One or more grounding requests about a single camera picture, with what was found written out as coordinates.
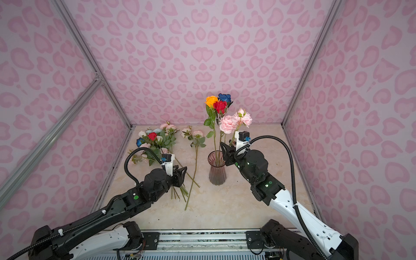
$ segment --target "heart pattern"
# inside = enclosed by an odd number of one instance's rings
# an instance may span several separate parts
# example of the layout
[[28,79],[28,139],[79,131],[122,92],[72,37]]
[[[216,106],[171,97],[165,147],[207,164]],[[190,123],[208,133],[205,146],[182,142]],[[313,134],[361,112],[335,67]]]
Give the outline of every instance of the heart pattern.
[[94,75],[48,1],[0,10],[1,187]]
[[126,132],[99,88],[0,212],[2,259],[28,246],[36,229],[89,213]]
[[346,1],[287,127],[325,221],[360,259],[416,258],[410,2]]
[[331,1],[66,4],[133,124],[194,124],[221,92],[254,122],[281,122]]

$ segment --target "yellow rose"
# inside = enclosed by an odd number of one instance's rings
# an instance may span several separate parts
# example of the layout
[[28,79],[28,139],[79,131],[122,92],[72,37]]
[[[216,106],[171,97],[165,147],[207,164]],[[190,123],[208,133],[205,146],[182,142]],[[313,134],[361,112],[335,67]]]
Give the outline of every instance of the yellow rose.
[[218,98],[216,96],[210,96],[207,97],[207,101],[205,102],[205,104],[207,104],[207,106],[209,107],[214,107],[214,103],[218,101]]

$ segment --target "metal bracket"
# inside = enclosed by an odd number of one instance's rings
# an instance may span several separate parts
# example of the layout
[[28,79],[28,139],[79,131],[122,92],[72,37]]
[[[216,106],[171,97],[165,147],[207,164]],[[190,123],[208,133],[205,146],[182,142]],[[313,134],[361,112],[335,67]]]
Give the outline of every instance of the metal bracket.
[[156,250],[159,244],[159,232],[143,232],[143,238],[146,241],[144,250]]
[[265,242],[260,231],[246,231],[245,240],[247,242],[248,249],[265,248]]

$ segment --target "pink heart pattern wallpaper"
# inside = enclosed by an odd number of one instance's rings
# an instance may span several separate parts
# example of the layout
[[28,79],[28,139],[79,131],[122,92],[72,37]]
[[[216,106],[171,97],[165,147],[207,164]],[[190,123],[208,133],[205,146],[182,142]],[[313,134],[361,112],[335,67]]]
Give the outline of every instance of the pink heart pattern wallpaper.
[[99,88],[0,212],[0,258],[28,246],[44,225],[86,216],[127,128]]
[[0,187],[94,78],[47,0],[0,3]]
[[332,1],[65,2],[133,124],[191,124],[218,93],[281,122]]
[[287,130],[360,259],[416,258],[416,2],[348,0]]

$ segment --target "marble tabletop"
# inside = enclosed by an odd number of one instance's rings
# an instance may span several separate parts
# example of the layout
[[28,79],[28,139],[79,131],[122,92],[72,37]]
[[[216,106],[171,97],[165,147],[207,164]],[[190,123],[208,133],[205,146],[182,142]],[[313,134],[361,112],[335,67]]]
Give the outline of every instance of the marble tabletop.
[[[179,129],[187,125],[176,125]],[[149,126],[137,126],[127,146],[126,152],[137,148],[136,139],[140,130],[146,130]],[[192,130],[202,130],[207,134],[210,129],[207,126],[192,126]],[[274,135],[286,141],[283,129],[280,124],[252,124],[250,128],[240,129],[249,131],[250,136]],[[188,167],[188,172],[193,176],[195,170],[195,149],[191,148],[188,139],[183,139],[180,132],[176,134],[176,144],[173,147],[175,157],[183,166]],[[247,229],[260,228],[269,219],[279,221],[287,228],[293,225],[281,214],[268,207],[263,202],[257,201],[250,191],[249,183],[241,176],[235,166],[226,167],[227,180],[220,186],[213,185],[208,174],[210,166],[207,157],[214,150],[213,138],[206,139],[206,147],[198,150],[198,167],[195,181],[201,186],[193,186],[188,209],[185,209],[185,201],[181,199],[171,199],[171,191],[162,196],[152,207],[134,216],[130,221],[136,221],[141,229]],[[277,141],[262,139],[255,142],[251,149],[263,152],[269,163],[268,171],[276,179],[285,185],[289,191],[292,190],[290,178],[290,164],[285,148]],[[121,166],[118,167],[113,182],[107,192],[104,203],[107,204],[110,198],[117,194],[122,194],[126,190],[134,187],[135,183],[124,172],[123,164],[127,157],[124,153]],[[160,166],[154,163],[149,166],[146,162],[129,166],[130,172],[139,181],[154,168]],[[308,210],[312,211],[309,197],[295,165],[297,200]],[[189,191],[191,179],[185,177],[185,186]]]

